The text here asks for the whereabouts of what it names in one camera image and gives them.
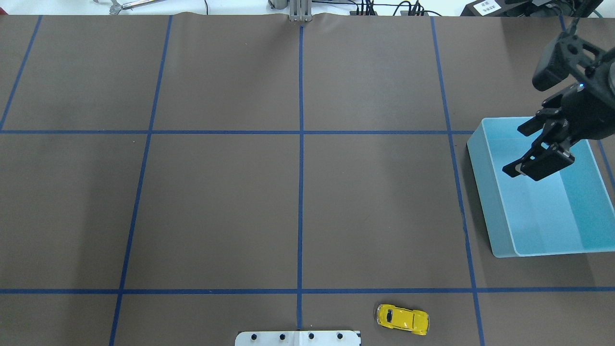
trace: black cable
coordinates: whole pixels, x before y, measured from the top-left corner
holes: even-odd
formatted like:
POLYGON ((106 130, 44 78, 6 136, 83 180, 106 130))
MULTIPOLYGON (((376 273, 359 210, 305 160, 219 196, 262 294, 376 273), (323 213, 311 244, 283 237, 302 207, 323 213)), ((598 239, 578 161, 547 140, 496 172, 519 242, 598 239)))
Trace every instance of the black cable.
POLYGON ((407 3, 408 4, 408 12, 410 12, 410 6, 412 6, 412 3, 410 1, 402 1, 399 3, 399 5, 397 5, 397 7, 395 8, 395 11, 393 12, 393 15, 397 14, 397 10, 399 10, 399 7, 401 7, 403 4, 407 3))
POLYGON ((438 12, 434 12, 434 11, 430 11, 430 10, 423 10, 423 13, 425 13, 425 12, 428 12, 428 13, 433 13, 433 14, 437 14, 437 15, 439 15, 440 17, 442 17, 442 15, 441 15, 441 14, 439 14, 438 12))
POLYGON ((370 14, 376 15, 376 11, 374 11, 374 0, 370 0, 370 14))
MULTIPOLYGON (((333 2, 333 1, 316 1, 312 0, 312 2, 316 2, 318 4, 333 4, 333 5, 352 5, 350 2, 333 2)), ((374 6, 397 6, 394 4, 374 4, 374 6)))
MULTIPOLYGON (((318 4, 332 4, 332 5, 353 5, 353 4, 356 4, 356 2, 354 2, 354 1, 351 1, 351 0, 348 0, 348 1, 350 1, 350 2, 334 2, 334 1, 312 0, 312 2, 315 2, 315 3, 318 3, 318 4)), ((393 4, 374 4, 374 3, 372 3, 371 5, 372 6, 395 6, 395 12, 393 13, 393 15, 395 15, 395 14, 397 14, 397 11, 399 10, 399 7, 402 4, 408 4, 409 7, 412 6, 412 3, 410 1, 407 1, 407 0, 404 0, 404 1, 400 2, 400 4, 398 4, 398 5, 393 5, 393 4)), ((430 11, 430 10, 422 10, 421 12, 433 13, 435 15, 439 15, 439 16, 443 17, 443 15, 439 14, 438 12, 434 12, 434 11, 430 11)))

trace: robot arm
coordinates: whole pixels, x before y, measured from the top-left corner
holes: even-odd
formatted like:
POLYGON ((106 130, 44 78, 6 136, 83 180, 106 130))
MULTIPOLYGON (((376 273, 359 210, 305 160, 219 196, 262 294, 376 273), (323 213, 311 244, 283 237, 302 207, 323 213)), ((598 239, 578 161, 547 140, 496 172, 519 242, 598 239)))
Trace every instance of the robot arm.
POLYGON ((517 128, 525 136, 542 133, 527 153, 502 168, 511 177, 541 180, 574 163, 570 147, 578 141, 615 133, 615 48, 606 52, 577 36, 578 21, 545 48, 532 84, 545 91, 570 74, 578 82, 544 100, 517 128))

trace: brown table surface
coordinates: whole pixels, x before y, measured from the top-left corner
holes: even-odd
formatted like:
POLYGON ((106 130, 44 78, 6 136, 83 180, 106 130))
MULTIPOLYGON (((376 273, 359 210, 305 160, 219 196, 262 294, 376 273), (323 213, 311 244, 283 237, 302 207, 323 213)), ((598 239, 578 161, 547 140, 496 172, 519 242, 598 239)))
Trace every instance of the brown table surface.
MULTIPOLYGON (((0 345, 613 344, 615 254, 495 258, 467 154, 482 118, 555 92, 531 77, 560 31, 1 16, 0 345), (379 303, 428 335, 377 326, 379 303)), ((609 49, 615 20, 578 34, 609 49)), ((615 137, 592 146, 615 200, 615 137)))

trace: black device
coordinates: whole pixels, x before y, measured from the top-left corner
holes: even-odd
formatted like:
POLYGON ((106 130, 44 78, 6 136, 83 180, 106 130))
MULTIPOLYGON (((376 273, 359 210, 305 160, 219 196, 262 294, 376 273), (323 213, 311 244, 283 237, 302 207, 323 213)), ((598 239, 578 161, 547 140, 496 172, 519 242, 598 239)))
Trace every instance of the black device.
POLYGON ((603 0, 550 0, 540 6, 531 0, 488 0, 497 4, 494 11, 484 11, 485 0, 469 3, 461 12, 462 16, 482 17, 551 17, 567 15, 570 17, 587 17, 603 0))
POLYGON ((615 47, 607 52, 577 36, 578 21, 544 49, 532 84, 545 91, 570 74, 578 82, 544 100, 517 128, 525 136, 542 133, 527 153, 502 168, 511 177, 541 180, 574 163, 570 147, 578 141, 615 133, 615 47))

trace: white label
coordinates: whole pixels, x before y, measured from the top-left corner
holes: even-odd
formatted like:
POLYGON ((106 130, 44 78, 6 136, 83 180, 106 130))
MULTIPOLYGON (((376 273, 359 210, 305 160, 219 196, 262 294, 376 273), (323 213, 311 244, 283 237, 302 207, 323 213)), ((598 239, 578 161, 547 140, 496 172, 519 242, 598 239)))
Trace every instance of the white label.
POLYGON ((480 13, 480 15, 490 14, 501 9, 496 0, 485 0, 474 5, 474 8, 480 13))

